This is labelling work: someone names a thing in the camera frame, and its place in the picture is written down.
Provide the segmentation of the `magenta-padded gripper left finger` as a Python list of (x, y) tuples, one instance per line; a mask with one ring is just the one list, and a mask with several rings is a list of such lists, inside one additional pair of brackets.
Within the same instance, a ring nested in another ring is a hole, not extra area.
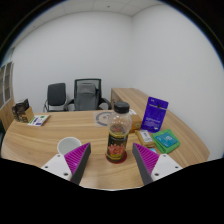
[(42, 169), (79, 185), (91, 154), (91, 144), (86, 143), (65, 155), (56, 154)]

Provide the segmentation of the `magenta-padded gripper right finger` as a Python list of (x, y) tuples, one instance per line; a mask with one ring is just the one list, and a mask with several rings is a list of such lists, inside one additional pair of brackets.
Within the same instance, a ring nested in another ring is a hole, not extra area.
[(132, 153), (136, 159), (144, 185), (182, 169), (168, 154), (159, 155), (137, 143), (133, 144)]

